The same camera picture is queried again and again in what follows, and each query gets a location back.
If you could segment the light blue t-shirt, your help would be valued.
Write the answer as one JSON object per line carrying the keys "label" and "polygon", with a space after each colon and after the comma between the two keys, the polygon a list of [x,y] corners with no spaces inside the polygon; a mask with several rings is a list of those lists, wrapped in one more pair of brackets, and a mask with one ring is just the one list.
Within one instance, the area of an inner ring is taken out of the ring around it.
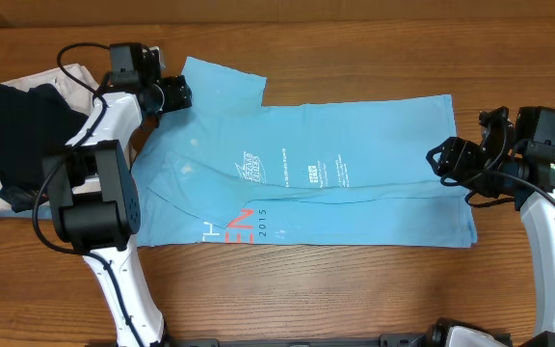
{"label": "light blue t-shirt", "polygon": [[163,117],[133,167],[141,245],[476,242],[465,190],[426,159],[456,133],[449,95],[266,106],[261,76],[192,57],[183,75],[192,106]]}

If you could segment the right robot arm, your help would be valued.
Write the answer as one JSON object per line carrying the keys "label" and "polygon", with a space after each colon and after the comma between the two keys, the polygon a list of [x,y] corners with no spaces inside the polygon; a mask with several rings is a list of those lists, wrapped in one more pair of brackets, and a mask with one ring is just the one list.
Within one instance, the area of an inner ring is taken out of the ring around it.
{"label": "right robot arm", "polygon": [[426,159],[444,185],[511,202],[527,233],[536,290],[536,323],[530,346],[555,346],[555,143],[550,140],[484,140],[450,137]]}

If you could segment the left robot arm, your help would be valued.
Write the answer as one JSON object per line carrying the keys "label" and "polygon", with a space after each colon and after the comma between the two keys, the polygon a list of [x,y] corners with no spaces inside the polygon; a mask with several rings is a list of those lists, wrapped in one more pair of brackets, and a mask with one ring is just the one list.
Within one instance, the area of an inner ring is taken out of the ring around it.
{"label": "left robot arm", "polygon": [[43,160],[52,222],[92,270],[116,326],[118,346],[171,346],[172,338],[145,280],[138,254],[141,206],[124,150],[147,117],[191,107],[183,76],[126,91],[107,85],[66,145]]}

